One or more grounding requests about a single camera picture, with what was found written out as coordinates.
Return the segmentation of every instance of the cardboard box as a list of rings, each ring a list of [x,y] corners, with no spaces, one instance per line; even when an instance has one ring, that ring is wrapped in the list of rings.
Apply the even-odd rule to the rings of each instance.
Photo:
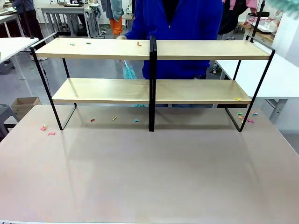
[[[11,109],[19,119],[22,119],[35,105],[41,104],[38,97],[17,98],[11,105]]]

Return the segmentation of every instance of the orange pants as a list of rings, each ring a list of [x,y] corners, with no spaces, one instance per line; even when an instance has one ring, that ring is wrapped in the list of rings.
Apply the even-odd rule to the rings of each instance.
[[[123,32],[122,30],[122,17],[119,18],[118,21],[114,19],[110,19],[110,26],[111,29],[113,30],[114,35],[119,35]]]

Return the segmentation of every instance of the stool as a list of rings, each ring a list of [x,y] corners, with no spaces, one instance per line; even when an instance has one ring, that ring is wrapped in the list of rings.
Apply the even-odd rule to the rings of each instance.
[[[4,126],[4,123],[11,116],[13,116],[16,119],[16,121],[20,121],[9,105],[0,104],[0,135],[2,137],[5,137],[8,134]]]

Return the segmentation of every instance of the two-tier shelf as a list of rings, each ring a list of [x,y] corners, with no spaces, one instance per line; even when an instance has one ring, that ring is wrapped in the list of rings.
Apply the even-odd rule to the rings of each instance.
[[[38,43],[52,36],[53,41],[35,50]],[[65,128],[77,103],[149,104],[149,130],[153,132],[156,104],[248,104],[244,118],[247,120],[275,54],[274,49],[270,48],[272,53],[268,54],[248,38],[245,41],[156,41],[154,36],[150,40],[107,40],[59,38],[52,34],[33,45],[31,52],[60,130]],[[67,79],[54,96],[50,94],[37,57],[63,60]],[[150,79],[70,78],[66,58],[149,60]],[[239,60],[239,63],[233,80],[156,80],[157,60]],[[235,81],[241,60],[268,60],[252,99]],[[54,103],[74,104],[64,125],[61,125]],[[246,122],[239,127],[228,108],[226,111],[241,132]]]

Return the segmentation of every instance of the paper scrap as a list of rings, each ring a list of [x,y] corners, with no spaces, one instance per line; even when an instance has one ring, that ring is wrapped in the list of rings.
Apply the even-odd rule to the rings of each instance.
[[[41,130],[42,130],[42,131],[45,131],[45,130],[46,130],[46,125],[42,126],[42,127],[41,127]]]

